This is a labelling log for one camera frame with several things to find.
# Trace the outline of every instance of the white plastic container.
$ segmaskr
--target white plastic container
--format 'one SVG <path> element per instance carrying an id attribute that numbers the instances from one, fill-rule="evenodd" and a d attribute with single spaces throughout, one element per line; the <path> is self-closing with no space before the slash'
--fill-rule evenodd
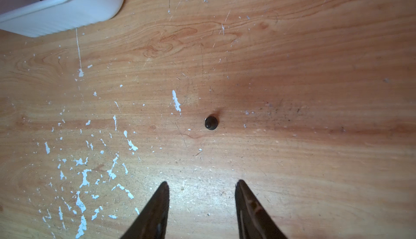
<path id="1" fill-rule="evenodd" d="M 74 29 L 112 18 L 123 1 L 1 0 L 0 29 L 28 37 Z"/>

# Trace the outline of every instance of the wooden table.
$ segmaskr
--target wooden table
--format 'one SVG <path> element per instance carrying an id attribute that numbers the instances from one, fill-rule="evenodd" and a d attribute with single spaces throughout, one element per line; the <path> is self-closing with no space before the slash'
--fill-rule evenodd
<path id="1" fill-rule="evenodd" d="M 0 237 L 118 238 L 166 180 L 167 238 L 237 238 L 244 179 L 289 238 L 414 238 L 415 3 L 125 0 L 0 32 Z"/>

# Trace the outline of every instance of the dark stain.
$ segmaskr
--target dark stain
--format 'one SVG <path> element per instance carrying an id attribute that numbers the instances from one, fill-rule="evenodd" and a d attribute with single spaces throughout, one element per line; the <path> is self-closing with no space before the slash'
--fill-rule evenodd
<path id="1" fill-rule="evenodd" d="M 94 168 L 94 169 L 92 169 L 92 170 L 95 170 L 95 171 L 101 171 L 101 168 L 104 166 L 104 164 L 103 163 L 101 163 L 100 165 L 98 165 L 96 168 Z"/>
<path id="2" fill-rule="evenodd" d="M 269 27 L 269 25 L 267 23 L 265 23 L 265 22 L 260 23 L 260 28 L 261 29 L 267 29 L 268 27 Z"/>

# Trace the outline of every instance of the white paint chip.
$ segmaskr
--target white paint chip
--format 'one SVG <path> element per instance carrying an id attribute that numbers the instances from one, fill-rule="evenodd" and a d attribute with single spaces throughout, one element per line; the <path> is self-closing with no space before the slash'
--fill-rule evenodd
<path id="1" fill-rule="evenodd" d="M 82 72 L 81 52 L 80 52 L 80 44 L 78 42 L 78 29 L 77 28 L 75 28 L 75 32 L 76 32 L 76 46 L 78 47 L 78 57 L 80 58 L 80 69 L 79 69 L 80 73 L 78 74 L 78 76 L 79 77 L 83 77 L 84 76 L 84 72 Z"/>
<path id="2" fill-rule="evenodd" d="M 174 102 L 175 102 L 175 109 L 177 110 L 177 111 L 179 111 L 179 114 L 180 114 L 180 103 L 178 102 L 178 98 L 176 97 L 176 92 L 174 91 L 174 90 L 172 90 L 172 96 L 173 96 L 173 100 L 174 100 Z"/>
<path id="3" fill-rule="evenodd" d="M 115 126 L 115 130 L 117 131 L 117 118 L 116 118 L 116 115 L 114 115 L 113 116 L 113 119 L 114 119 L 114 126 Z"/>
<path id="4" fill-rule="evenodd" d="M 45 148 L 46 148 L 46 154 L 49 154 L 51 152 L 51 149 L 48 146 L 48 142 L 45 142 Z"/>
<path id="5" fill-rule="evenodd" d="M 136 146 L 134 146 L 134 144 L 132 143 L 131 140 L 127 140 L 127 142 L 128 142 L 128 145 L 131 146 L 131 148 L 129 148 L 129 150 L 137 151 L 138 148 Z"/>
<path id="6" fill-rule="evenodd" d="M 63 173 L 63 172 L 62 172 L 62 170 L 61 170 L 61 180 L 62 180 L 63 178 L 67 179 L 67 178 L 64 176 L 64 173 Z"/>
<path id="7" fill-rule="evenodd" d="M 117 102 L 116 101 L 114 101 L 115 103 L 116 103 L 116 106 L 117 106 L 117 108 L 119 109 L 119 111 L 120 111 L 120 108 L 119 108 L 119 104 L 117 104 Z"/>
<path id="8" fill-rule="evenodd" d="M 117 177 L 117 175 L 113 173 L 113 168 L 114 168 L 115 164 L 117 163 L 117 159 L 118 159 L 118 157 L 116 156 L 116 158 L 113 159 L 113 166 L 111 167 L 110 170 L 107 170 L 108 176 L 111 179 L 115 179 Z"/>
<path id="9" fill-rule="evenodd" d="M 80 192 L 77 191 L 76 194 L 78 195 L 78 198 L 76 199 L 76 203 L 75 204 L 81 209 L 81 213 L 84 213 L 84 211 L 86 210 L 86 207 L 85 207 L 84 203 L 80 199 Z"/>
<path id="10" fill-rule="evenodd" d="M 86 163 L 88 162 L 88 157 L 85 159 L 85 162 L 82 162 L 82 158 L 80 158 L 79 160 L 73 160 L 76 162 L 76 166 L 78 165 L 86 165 Z"/>
<path id="11" fill-rule="evenodd" d="M 80 185 L 80 188 L 82 186 L 86 186 L 86 185 L 89 186 L 89 182 L 86 180 L 86 176 L 87 176 L 87 172 L 90 172 L 90 171 L 91 170 L 89 170 L 89 169 L 85 169 L 85 170 L 82 171 L 82 184 Z"/>
<path id="12" fill-rule="evenodd" d="M 75 239 L 78 239 L 80 236 L 84 235 L 84 231 L 86 231 L 86 220 L 84 215 L 81 216 L 81 224 L 78 227 L 78 233 L 75 236 Z"/>
<path id="13" fill-rule="evenodd" d="M 62 210 L 61 210 L 61 206 L 59 206 L 59 212 L 58 212 L 58 214 L 59 214 L 60 220 L 63 220 L 63 218 L 62 218 L 63 213 L 62 213 Z"/>
<path id="14" fill-rule="evenodd" d="M 128 170 L 126 168 L 126 165 L 124 163 L 122 165 L 124 166 L 124 170 L 126 171 L 126 174 L 128 174 Z"/>
<path id="15" fill-rule="evenodd" d="M 130 190 L 128 190 L 128 189 L 126 189 L 125 187 L 123 187 L 122 185 L 120 185 L 120 183 L 119 183 L 119 184 L 117 184 L 117 186 L 115 186 L 114 188 L 112 188 L 112 190 L 114 190 L 116 187 L 119 187 L 121 190 L 126 191 L 127 196 L 128 196 L 130 199 L 134 199 L 134 196 L 130 193 Z"/>
<path id="16" fill-rule="evenodd" d="M 97 214 L 100 213 L 100 210 L 99 209 L 96 209 L 96 210 L 94 210 L 94 212 L 95 212 L 95 215 L 91 216 L 91 221 L 93 221 L 94 219 L 97 218 Z"/>

